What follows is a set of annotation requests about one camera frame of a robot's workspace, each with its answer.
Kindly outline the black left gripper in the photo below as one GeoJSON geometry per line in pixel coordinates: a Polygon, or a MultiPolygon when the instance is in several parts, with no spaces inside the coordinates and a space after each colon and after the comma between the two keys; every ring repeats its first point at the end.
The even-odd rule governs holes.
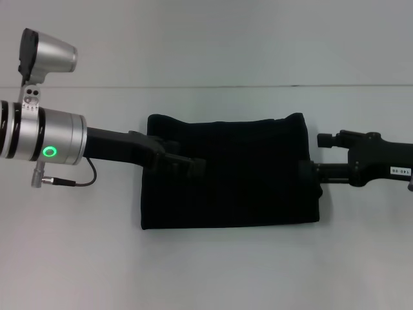
{"type": "Polygon", "coordinates": [[[140,132],[114,132],[87,128],[85,158],[132,163],[158,174],[203,177],[207,162],[179,155],[180,144],[157,137],[157,141],[140,132]]]}

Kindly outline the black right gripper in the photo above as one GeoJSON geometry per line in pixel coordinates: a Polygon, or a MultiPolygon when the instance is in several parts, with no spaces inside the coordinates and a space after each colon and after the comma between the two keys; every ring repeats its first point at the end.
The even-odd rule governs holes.
{"type": "Polygon", "coordinates": [[[300,161],[299,179],[307,184],[342,183],[363,187],[377,179],[407,181],[412,187],[412,145],[385,141],[381,134],[341,130],[319,133],[320,148],[348,149],[348,164],[300,161]]]}

